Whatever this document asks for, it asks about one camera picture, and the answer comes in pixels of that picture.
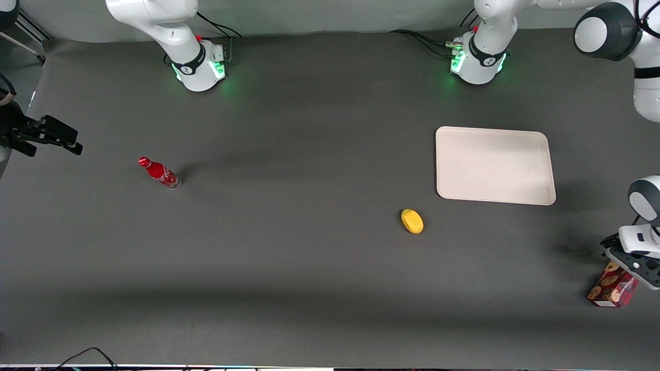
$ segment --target white wall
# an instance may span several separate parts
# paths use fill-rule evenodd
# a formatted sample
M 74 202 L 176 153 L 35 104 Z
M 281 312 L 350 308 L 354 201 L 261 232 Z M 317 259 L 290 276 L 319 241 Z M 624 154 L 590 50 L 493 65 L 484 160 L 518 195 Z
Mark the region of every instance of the white wall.
M 104 0 L 20 0 L 20 4 L 56 38 L 148 40 L 114 20 Z M 199 0 L 199 11 L 206 17 L 244 35 L 439 30 L 458 26 L 470 9 L 470 0 Z M 573 27 L 582 13 L 531 7 L 519 13 L 518 21 L 521 28 Z M 203 36 L 218 34 L 197 17 L 187 23 Z

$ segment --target dark gray table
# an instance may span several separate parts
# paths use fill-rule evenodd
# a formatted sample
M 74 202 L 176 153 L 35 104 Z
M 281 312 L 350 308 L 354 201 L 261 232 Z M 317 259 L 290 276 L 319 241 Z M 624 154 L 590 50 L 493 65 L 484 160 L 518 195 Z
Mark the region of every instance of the dark gray table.
M 519 32 L 488 86 L 405 35 L 248 38 L 199 94 L 155 43 L 51 45 L 30 113 L 85 148 L 14 154 L 0 182 L 1 361 L 656 370 L 660 294 L 584 296 L 660 124 L 629 61 L 570 36 Z M 443 125 L 543 132 L 557 202 L 438 197 Z

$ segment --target red bottle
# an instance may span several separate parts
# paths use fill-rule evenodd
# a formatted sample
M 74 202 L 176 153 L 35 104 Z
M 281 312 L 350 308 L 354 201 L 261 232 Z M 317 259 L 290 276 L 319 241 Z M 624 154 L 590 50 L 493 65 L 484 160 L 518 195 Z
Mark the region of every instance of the red bottle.
M 147 157 L 140 157 L 138 163 L 147 169 L 149 176 L 160 182 L 162 185 L 177 189 L 181 185 L 181 180 L 170 169 L 166 168 L 160 162 L 153 162 Z

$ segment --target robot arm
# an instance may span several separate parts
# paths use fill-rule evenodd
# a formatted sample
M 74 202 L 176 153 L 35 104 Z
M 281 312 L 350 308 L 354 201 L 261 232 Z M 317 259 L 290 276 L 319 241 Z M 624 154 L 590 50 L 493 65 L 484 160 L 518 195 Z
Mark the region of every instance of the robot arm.
M 198 40 L 183 23 L 197 14 L 197 0 L 106 0 L 106 6 L 116 20 L 160 44 L 189 90 L 208 90 L 224 78 L 224 48 Z
M 647 224 L 622 226 L 601 242 L 605 254 L 652 290 L 660 289 L 660 175 L 628 188 L 628 202 Z
M 635 109 L 660 122 L 660 17 L 655 0 L 614 0 L 591 9 L 577 22 L 574 42 L 587 57 L 635 63 Z
M 450 71 L 471 84 L 489 83 L 502 68 L 504 51 L 518 30 L 515 15 L 522 9 L 539 5 L 544 9 L 586 9 L 603 0 L 475 0 L 482 19 L 478 31 L 454 38 L 463 45 Z
M 200 45 L 190 27 L 183 23 L 197 14 L 197 1 L 107 0 L 110 14 L 121 23 L 133 26 L 156 40 L 176 63 L 197 57 Z

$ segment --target cable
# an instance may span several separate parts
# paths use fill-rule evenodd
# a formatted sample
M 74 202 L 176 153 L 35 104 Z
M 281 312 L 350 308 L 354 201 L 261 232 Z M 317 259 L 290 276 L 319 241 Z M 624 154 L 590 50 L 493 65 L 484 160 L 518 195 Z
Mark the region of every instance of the cable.
M 393 33 L 396 33 L 396 34 L 412 35 L 412 36 L 414 36 L 415 38 L 421 38 L 422 40 L 428 42 L 429 44 L 434 44 L 434 45 L 438 45 L 438 46 L 445 46 L 445 43 L 443 43 L 443 42 L 439 42 L 439 41 L 435 41 L 435 40 L 433 40 L 433 39 L 431 39 L 431 38 L 427 38 L 426 36 L 420 34 L 419 32 L 410 31 L 410 30 L 401 30 L 401 29 L 399 29 L 399 30 L 394 30 L 394 31 L 390 31 L 390 33 L 392 33 L 392 32 L 393 32 Z
M 12 85 L 7 78 L 0 73 L 0 80 L 2 80 L 5 84 L 7 84 L 7 87 L 9 88 L 9 94 L 16 95 L 16 89 L 14 89 L 14 85 Z
M 87 348 L 87 349 L 85 349 L 84 351 L 82 351 L 82 352 L 76 354 L 75 356 L 70 356 L 69 358 L 67 358 L 66 360 L 64 360 L 64 362 L 60 363 L 59 366 L 57 366 L 57 367 L 55 367 L 55 368 L 52 368 L 51 370 L 59 370 L 60 368 L 62 368 L 62 366 L 64 366 L 65 364 L 69 363 L 70 360 L 76 358 L 77 356 L 79 356 L 79 355 L 81 355 L 81 354 L 83 354 L 83 353 L 85 353 L 85 352 L 91 351 L 91 350 L 94 350 L 94 351 L 97 351 L 97 352 L 101 353 L 101 355 L 102 355 L 102 356 L 108 361 L 108 363 L 109 363 L 110 366 L 112 367 L 112 370 L 113 370 L 113 371 L 117 371 L 117 364 L 116 364 L 115 362 L 113 362 L 112 359 L 110 359 L 110 357 L 108 357 L 105 353 L 103 353 L 102 350 L 100 350 L 100 349 L 97 348 L 97 347 Z
M 412 35 L 413 38 L 414 38 L 415 40 L 419 41 L 419 42 L 420 42 L 420 43 L 421 43 L 421 44 L 422 44 L 422 45 L 423 45 L 428 51 L 430 51 L 431 53 L 437 55 L 438 57 L 451 58 L 449 55 L 444 55 L 444 54 L 438 52 L 437 50 L 431 48 L 430 45 L 428 45 L 426 42 L 424 42 L 425 39 L 428 39 L 428 40 L 431 40 L 431 39 L 429 39 L 429 38 L 427 38 L 427 37 L 425 37 L 425 36 L 423 36 L 423 35 L 417 34 L 417 32 L 414 32 L 414 31 L 408 31 L 408 30 L 394 30 L 394 31 L 390 31 L 390 32 L 394 32 L 394 33 L 398 33 L 398 34 L 408 34 L 408 35 Z M 434 41 L 434 40 L 431 40 L 431 41 L 434 42 L 434 43 L 437 43 L 436 45 L 442 45 L 442 46 L 444 46 L 444 44 L 440 44 L 440 43 L 438 43 L 438 42 L 436 42 L 436 41 Z
M 475 8 L 472 8 L 472 10 L 471 10 L 469 13 L 467 13 L 467 15 L 465 16 L 465 18 L 463 18 L 463 20 L 461 21 L 461 25 L 460 25 L 459 27 L 463 27 L 463 24 L 464 24 L 465 21 L 467 20 L 467 17 L 469 17 L 470 14 L 472 14 L 472 12 L 475 11 L 475 10 L 476 10 Z
M 231 31 L 231 32 L 233 32 L 233 33 L 235 33 L 238 37 L 243 38 L 243 35 L 241 35 L 241 34 L 239 34 L 238 32 L 236 32 L 236 30 L 234 30 L 233 28 L 230 28 L 230 27 L 227 27 L 227 26 L 223 26 L 223 25 L 221 25 L 221 24 L 219 24 L 219 23 L 213 22 L 212 20 L 208 19 L 207 17 L 204 17 L 204 16 L 202 15 L 202 13 L 200 13 L 200 12 L 197 12 L 197 15 L 199 15 L 199 18 L 201 18 L 201 19 L 207 21 L 208 23 L 211 23 L 213 26 L 216 26 L 215 28 L 218 28 L 218 27 L 226 28 L 227 30 L 229 30 L 229 31 Z
M 233 43 L 234 43 L 234 38 L 229 38 L 229 58 L 227 58 L 227 63 L 232 61 L 232 56 L 234 55 L 234 52 L 232 52 Z
M 657 1 L 646 12 L 644 12 L 642 17 L 640 18 L 640 0 L 633 1 L 633 10 L 634 10 L 633 13 L 635 13 L 634 14 L 635 23 L 637 23 L 637 26 L 641 28 L 643 31 L 646 31 L 648 34 L 656 38 L 660 38 L 660 33 L 651 29 L 651 27 L 649 26 L 648 18 L 651 12 L 655 10 L 655 8 L 657 8 L 659 5 L 660 5 L 660 1 Z
M 475 15 L 475 17 L 472 18 L 472 20 L 470 21 L 470 24 L 467 25 L 467 28 L 470 28 L 470 26 L 472 26 L 472 23 L 474 23 L 477 20 L 477 18 L 479 18 L 479 15 Z

